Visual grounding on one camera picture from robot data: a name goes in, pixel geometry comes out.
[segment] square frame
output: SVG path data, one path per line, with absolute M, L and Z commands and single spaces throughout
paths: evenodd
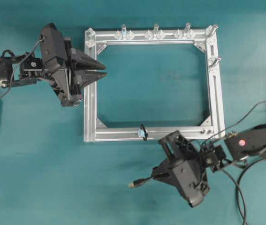
M 192 44 L 205 54 L 206 76 L 210 116 L 200 126 L 147 127 L 148 140 L 158 140 L 179 130 L 187 139 L 207 139 L 225 128 L 222 90 L 220 80 L 216 30 L 218 26 L 206 29 L 191 29 L 187 23 L 183 30 L 161 30 L 157 24 L 153 30 L 130 30 L 122 25 L 121 31 L 85 31 L 85 53 L 95 60 L 109 45 L 172 45 Z M 224 136 L 225 132 L 215 138 Z M 97 82 L 84 89 L 84 142 L 142 141 L 140 128 L 108 128 L 97 118 Z

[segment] teal surface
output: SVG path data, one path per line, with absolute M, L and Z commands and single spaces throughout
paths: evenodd
M 7 48 L 29 51 L 49 22 L 81 49 L 89 27 L 218 23 L 226 125 L 266 99 L 266 0 L 0 0 L 0 54 Z M 99 82 L 99 115 L 115 127 L 201 122 L 207 116 L 202 59 L 187 45 L 107 48 L 100 56 L 109 74 Z M 234 185 L 222 173 L 208 172 L 211 191 L 194 209 L 168 185 L 152 181 L 127 188 L 162 161 L 161 147 L 83 143 L 82 112 L 82 106 L 61 108 L 45 82 L 13 89 L 0 101 L 0 225 L 241 223 Z M 266 105 L 235 130 L 261 123 L 266 123 Z M 235 177 L 240 172 L 228 170 Z M 266 162 L 246 174 L 242 188 L 249 224 L 265 225 Z

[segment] black cable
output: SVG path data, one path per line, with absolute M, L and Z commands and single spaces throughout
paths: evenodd
M 242 177 L 243 177 L 244 174 L 248 171 L 248 169 L 250 169 L 253 165 L 255 165 L 256 163 L 261 162 L 261 161 L 263 161 L 263 160 L 264 160 L 263 158 L 258 159 L 257 161 L 255 161 L 255 162 L 249 164 L 249 165 L 248 165 L 248 166 L 247 166 L 247 167 L 241 172 L 241 174 L 239 175 L 238 180 L 237 180 L 237 183 L 238 183 L 239 186 L 240 186 L 240 182 L 241 182 Z M 241 211 L 241 206 L 240 206 L 240 201 L 239 201 L 239 192 L 238 192 L 238 189 L 237 189 L 237 188 L 236 188 L 236 193 L 235 193 L 235 195 L 236 195 L 236 202 L 237 202 L 237 206 L 238 206 L 239 213 L 240 213 L 241 217 L 243 218 L 243 212 Z
M 10 54 L 10 56 L 12 56 L 12 57 L 15 57 L 15 54 L 14 54 L 14 52 L 12 52 L 11 50 L 4 50 L 3 52 L 2 52 L 2 54 L 1 54 L 1 56 L 2 57 L 5 57 L 5 54 L 6 53 L 9 53 Z
M 194 188 L 198 188 L 202 184 L 202 181 L 203 181 L 205 175 L 206 175 L 206 170 L 201 174 L 200 180 L 199 180 L 198 184 L 194 185 Z
M 199 142 L 198 140 L 196 140 L 196 139 L 192 139 L 192 140 L 190 140 L 189 142 L 190 142 L 190 143 L 192 143 L 192 142 L 196 142 L 196 143 L 199 145 L 199 147 L 200 147 L 200 142 Z
M 243 210 L 244 210 L 244 214 L 243 214 L 243 223 L 242 225 L 246 225 L 246 205 L 245 205 L 245 198 L 244 198 L 244 195 L 241 191 L 241 188 L 238 184 L 238 182 L 232 177 L 231 174 L 229 174 L 226 170 L 222 169 L 221 171 L 223 171 L 225 173 L 225 175 L 227 175 L 232 181 L 233 183 L 236 185 L 236 189 L 238 190 L 238 192 L 240 193 L 241 195 L 241 199 L 242 199 L 242 202 L 243 202 Z
M 144 185 L 146 182 L 150 181 L 151 179 L 153 179 L 153 176 L 150 176 L 148 178 L 142 178 L 142 179 L 135 180 L 135 181 L 129 183 L 129 188 L 137 188 L 141 185 Z
M 9 88 L 8 88 L 8 90 L 4 93 L 4 94 L 2 94 L 1 96 L 0 96 L 0 99 L 1 98 L 3 98 L 3 97 L 5 97 L 8 93 L 9 93 L 9 91 L 11 90 L 11 88 L 12 88 L 12 82 L 13 82 L 13 77 L 14 77 L 14 74 L 15 74 L 15 72 L 16 72 L 16 70 L 17 70 L 17 68 L 20 66 L 20 64 L 22 64 L 30 55 L 32 55 L 33 53 L 34 53 L 34 51 L 36 50 L 36 48 L 37 48 L 37 46 L 38 46 L 38 44 L 41 42 L 41 41 L 44 41 L 43 39 L 41 39 L 41 40 L 39 40 L 39 41 L 37 41 L 36 42 L 36 44 L 35 44 L 35 46 L 33 47 L 33 49 L 32 49 L 32 51 L 29 53 L 29 54 L 27 54 L 16 66 L 15 66 L 15 68 L 13 69 L 13 72 L 12 72 L 12 75 L 11 75 L 11 77 L 10 77 L 10 85 L 9 85 Z
M 266 103 L 266 101 L 261 101 L 261 102 L 258 102 L 258 103 L 256 103 L 239 121 L 237 121 L 236 123 L 234 123 L 233 125 L 231 125 L 231 126 L 228 126 L 228 127 L 226 127 L 226 128 L 224 128 L 223 130 L 221 130 L 220 132 L 218 132 L 218 133 L 216 133 L 216 134 L 214 134 L 214 135 L 212 135 L 211 137 L 209 137 L 209 138 L 207 138 L 206 140 L 204 140 L 204 142 L 201 144 L 201 149 L 203 148 L 203 146 L 204 146 L 204 144 L 208 141 L 208 140 L 210 140 L 211 138 L 213 138 L 213 137 L 215 137 L 216 135 L 218 135 L 218 134 L 220 134 L 220 133 L 222 133 L 222 132 L 224 132 L 225 130 L 228 130 L 228 129 L 230 129 L 230 128 L 232 128 L 232 127 L 234 127 L 234 126 L 236 126 L 236 125 L 238 125 L 239 123 L 241 123 L 259 104 L 263 104 L 263 103 Z

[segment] metal bolt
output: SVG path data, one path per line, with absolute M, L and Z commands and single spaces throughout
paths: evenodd
M 215 34 L 217 29 L 218 29 L 218 25 L 217 24 L 213 25 L 212 30 L 210 34 L 208 35 L 208 37 L 212 37 Z
M 221 57 L 215 57 L 214 62 L 210 65 L 210 68 L 215 67 L 221 60 Z
M 122 37 L 125 38 L 127 36 L 127 26 L 125 24 L 122 25 Z
M 207 159 L 206 159 L 206 163 L 207 163 L 208 165 L 211 164 L 211 163 L 212 163 L 212 159 L 207 158 Z
M 154 37 L 157 37 L 158 31 L 159 31 L 159 25 L 157 23 L 155 23 L 153 26 L 153 36 Z
M 187 36 L 190 32 L 191 23 L 186 23 L 185 29 L 184 29 L 184 37 Z
M 35 63 L 35 62 L 31 62 L 30 65 L 31 65 L 32 67 L 36 67 L 36 66 L 37 66 L 37 63 Z

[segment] red led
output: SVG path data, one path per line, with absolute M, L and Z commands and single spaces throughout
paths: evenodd
M 244 139 L 239 140 L 238 142 L 239 146 L 243 147 L 246 145 L 246 141 Z

